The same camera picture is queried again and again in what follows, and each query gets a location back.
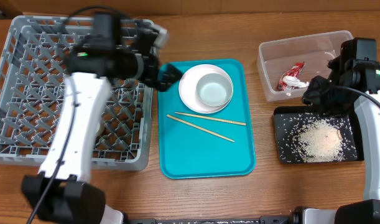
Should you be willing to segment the pink white tissue waste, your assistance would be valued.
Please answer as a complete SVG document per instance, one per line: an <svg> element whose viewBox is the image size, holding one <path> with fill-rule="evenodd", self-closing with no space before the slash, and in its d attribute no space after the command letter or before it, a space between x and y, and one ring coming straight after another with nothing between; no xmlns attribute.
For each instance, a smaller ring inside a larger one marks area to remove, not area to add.
<svg viewBox="0 0 380 224"><path fill-rule="evenodd" d="M309 82L302 82L297 77L285 76L283 82L288 88L306 88L309 86Z"/></svg>

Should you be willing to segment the red white wrapper waste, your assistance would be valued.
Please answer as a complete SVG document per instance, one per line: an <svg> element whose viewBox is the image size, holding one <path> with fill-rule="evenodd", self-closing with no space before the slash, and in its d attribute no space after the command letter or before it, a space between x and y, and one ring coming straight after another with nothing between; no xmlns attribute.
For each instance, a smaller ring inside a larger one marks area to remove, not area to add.
<svg viewBox="0 0 380 224"><path fill-rule="evenodd" d="M276 90L289 91L296 88L308 87L308 82L299 79L299 75L305 66L305 62L296 63L290 70L286 71L280 78Z"/></svg>

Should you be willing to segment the grey white bowl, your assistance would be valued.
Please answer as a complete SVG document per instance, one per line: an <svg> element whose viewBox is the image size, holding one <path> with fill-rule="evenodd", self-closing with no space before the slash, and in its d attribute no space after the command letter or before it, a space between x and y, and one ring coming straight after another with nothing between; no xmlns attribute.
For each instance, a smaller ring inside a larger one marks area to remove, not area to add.
<svg viewBox="0 0 380 224"><path fill-rule="evenodd" d="M223 106L229 102L234 92L230 77L219 73L208 73L199 79L196 94L199 100L211 107Z"/></svg>

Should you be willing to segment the small pink bowl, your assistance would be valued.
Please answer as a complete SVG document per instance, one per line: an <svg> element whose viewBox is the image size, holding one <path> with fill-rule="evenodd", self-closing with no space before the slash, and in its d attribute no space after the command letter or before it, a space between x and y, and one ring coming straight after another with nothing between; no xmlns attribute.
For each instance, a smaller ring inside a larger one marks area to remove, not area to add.
<svg viewBox="0 0 380 224"><path fill-rule="evenodd" d="M157 37L154 41L154 45L158 48L162 48L169 40L169 33L167 30L157 24L151 25L151 29L157 32Z"/></svg>

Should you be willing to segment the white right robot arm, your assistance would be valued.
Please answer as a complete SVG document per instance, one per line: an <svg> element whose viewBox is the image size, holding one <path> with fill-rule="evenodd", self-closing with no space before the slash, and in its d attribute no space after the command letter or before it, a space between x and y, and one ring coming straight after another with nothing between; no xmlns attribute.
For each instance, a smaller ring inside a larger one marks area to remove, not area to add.
<svg viewBox="0 0 380 224"><path fill-rule="evenodd" d="M354 38L342 43L329 61L328 78L316 76L302 101L325 116L354 112L361 130L365 163L363 201L337 210L299 207L292 223L380 223L380 63L376 41Z"/></svg>

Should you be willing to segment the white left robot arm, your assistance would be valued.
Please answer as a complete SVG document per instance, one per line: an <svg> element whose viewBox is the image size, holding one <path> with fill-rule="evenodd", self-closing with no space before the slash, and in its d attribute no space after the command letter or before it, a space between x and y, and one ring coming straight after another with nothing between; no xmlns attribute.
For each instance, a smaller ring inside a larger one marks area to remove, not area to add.
<svg viewBox="0 0 380 224"><path fill-rule="evenodd" d="M36 175L26 175L21 190L31 217L54 223L126 223L127 215L107 205L102 190L90 184L96 132L115 79L136 79L167 91L182 73L168 65L159 72L153 49L167 42L161 26L134 20L136 37L123 45L126 15L96 7L91 32L64 57L63 108L47 157Z"/></svg>

